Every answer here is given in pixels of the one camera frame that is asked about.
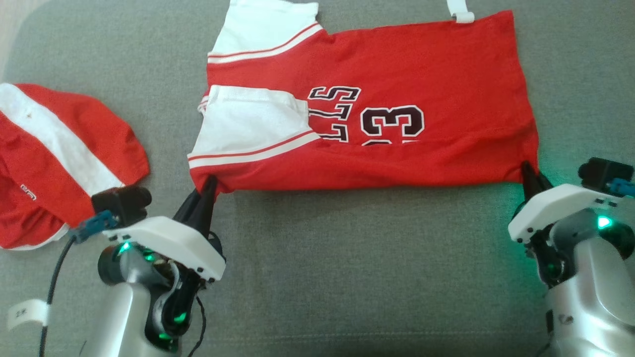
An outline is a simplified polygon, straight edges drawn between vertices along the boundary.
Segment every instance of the white label tag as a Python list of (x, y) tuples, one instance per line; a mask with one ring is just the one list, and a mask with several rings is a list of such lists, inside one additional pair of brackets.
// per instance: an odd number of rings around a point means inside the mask
[(48, 324), (49, 305), (42, 300), (23, 301), (9, 309), (6, 326), (9, 330), (29, 321), (41, 322), (42, 326)]
[(447, 0), (450, 16), (457, 19), (458, 24), (474, 22), (474, 13), (467, 11), (465, 0)]

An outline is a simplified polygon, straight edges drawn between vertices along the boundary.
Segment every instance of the black cable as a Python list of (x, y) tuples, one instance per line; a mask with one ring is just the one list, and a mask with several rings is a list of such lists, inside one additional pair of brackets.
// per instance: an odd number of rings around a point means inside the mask
[(521, 203), (520, 203), (520, 205), (518, 205), (518, 206), (516, 207), (516, 210), (514, 211), (514, 215), (512, 216), (512, 219), (513, 219), (513, 217), (515, 217), (518, 213), (520, 213), (520, 210), (522, 210), (522, 209), (523, 209), (523, 207), (525, 207), (525, 205), (526, 205), (526, 204), (527, 204), (527, 201), (523, 201), (523, 202), (521, 202)]
[[(66, 243), (64, 250), (62, 250), (62, 254), (60, 258), (57, 260), (57, 264), (55, 265), (55, 270), (53, 270), (53, 276), (51, 277), (51, 285), (48, 287), (48, 296), (46, 298), (46, 303), (49, 305), (53, 303), (53, 294), (55, 293), (55, 285), (57, 285), (57, 277), (60, 275), (60, 269), (62, 268), (62, 263), (64, 262), (64, 258), (68, 254), (71, 246), (75, 243), (75, 236), (70, 237), (69, 242)], [(46, 335), (48, 333), (48, 326), (42, 326), (42, 336), (40, 337), (40, 352), (39, 357), (44, 357), (44, 346), (46, 345)]]
[(201, 347), (201, 344), (203, 343), (203, 337), (205, 336), (205, 329), (207, 328), (207, 317), (205, 316), (205, 308), (203, 307), (203, 303), (198, 296), (196, 297), (196, 302), (198, 302), (199, 306), (201, 307), (201, 318), (203, 319), (203, 326), (201, 327), (201, 336), (199, 337), (198, 342), (196, 342), (196, 345), (194, 345), (194, 348), (192, 348), (192, 351), (190, 352), (190, 354), (187, 355), (187, 357), (192, 357), (194, 355), (194, 352), (196, 352), (196, 349)]

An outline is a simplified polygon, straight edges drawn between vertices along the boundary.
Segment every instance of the basketball jersey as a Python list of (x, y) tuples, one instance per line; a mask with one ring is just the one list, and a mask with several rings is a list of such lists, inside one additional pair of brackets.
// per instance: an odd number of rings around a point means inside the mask
[(92, 195), (148, 172), (130, 126), (98, 100), (0, 84), (0, 247), (60, 239), (95, 214)]
[(232, 0), (208, 54), (198, 188), (519, 182), (538, 135), (511, 11), (328, 34), (318, 4)]

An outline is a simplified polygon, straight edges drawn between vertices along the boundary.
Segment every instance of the gray fabric surface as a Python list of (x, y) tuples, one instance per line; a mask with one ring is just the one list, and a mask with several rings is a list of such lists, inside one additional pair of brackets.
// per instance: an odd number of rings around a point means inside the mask
[[(541, 167), (555, 184), (578, 182), (591, 156), (635, 159), (635, 6), (567, 3), (469, 3), (477, 17), (515, 11)], [(330, 32), (448, 18), (443, 0), (320, 4)], [(172, 215), (192, 189), (185, 155), (227, 5), (53, 0), (24, 23), (6, 79), (101, 99), (149, 153), (150, 214)], [(545, 288), (507, 235), (521, 200), (514, 184), (223, 195), (213, 228), (227, 271), (201, 293), (209, 325), (197, 355), (530, 356), (547, 338)], [(635, 223), (632, 206), (617, 216)], [(96, 269), (106, 245), (94, 239), (70, 251), (48, 356), (79, 354), (106, 291)], [(61, 249), (0, 252), (0, 307), (44, 298)], [(199, 327), (195, 308), (186, 351)], [(0, 331), (3, 356), (36, 354), (37, 326)]]

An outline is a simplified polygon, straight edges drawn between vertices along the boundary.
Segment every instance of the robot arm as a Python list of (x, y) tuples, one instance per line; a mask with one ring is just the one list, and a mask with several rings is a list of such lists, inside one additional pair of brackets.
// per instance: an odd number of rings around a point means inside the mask
[(593, 158), (580, 168), (583, 187), (553, 187), (529, 164), (522, 170), (526, 204), (508, 230), (549, 288), (552, 355), (635, 356), (635, 287), (623, 262), (635, 235), (594, 211), (635, 194), (633, 167)]
[(111, 288), (82, 357), (180, 356), (196, 294), (225, 271), (220, 241), (207, 238), (215, 191), (212, 177), (173, 219), (145, 218), (149, 199), (140, 198), (149, 193), (140, 187), (92, 197), (95, 213), (111, 213), (119, 227), (104, 231), (116, 244), (102, 252), (98, 271)]

